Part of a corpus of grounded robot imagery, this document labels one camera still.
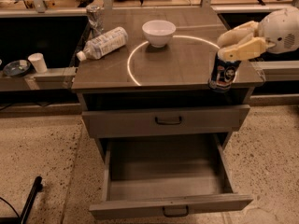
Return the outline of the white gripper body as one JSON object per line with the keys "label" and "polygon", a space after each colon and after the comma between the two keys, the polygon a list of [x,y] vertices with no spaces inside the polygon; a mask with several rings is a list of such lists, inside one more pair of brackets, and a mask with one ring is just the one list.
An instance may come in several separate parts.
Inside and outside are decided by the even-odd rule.
{"label": "white gripper body", "polygon": [[286,7],[271,12],[259,22],[259,37],[266,42],[266,50],[273,54],[299,48],[299,9]]}

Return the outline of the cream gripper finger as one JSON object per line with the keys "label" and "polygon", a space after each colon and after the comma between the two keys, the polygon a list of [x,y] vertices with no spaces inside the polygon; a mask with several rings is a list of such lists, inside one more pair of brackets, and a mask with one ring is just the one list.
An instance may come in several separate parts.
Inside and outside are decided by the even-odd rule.
{"label": "cream gripper finger", "polygon": [[218,57],[225,62],[245,61],[259,57],[275,45],[274,42],[267,41],[263,37],[253,37],[249,41],[242,40],[236,45],[221,48]]}
{"label": "cream gripper finger", "polygon": [[219,47],[235,45],[247,36],[255,36],[257,29],[257,21],[248,21],[220,35],[217,44]]}

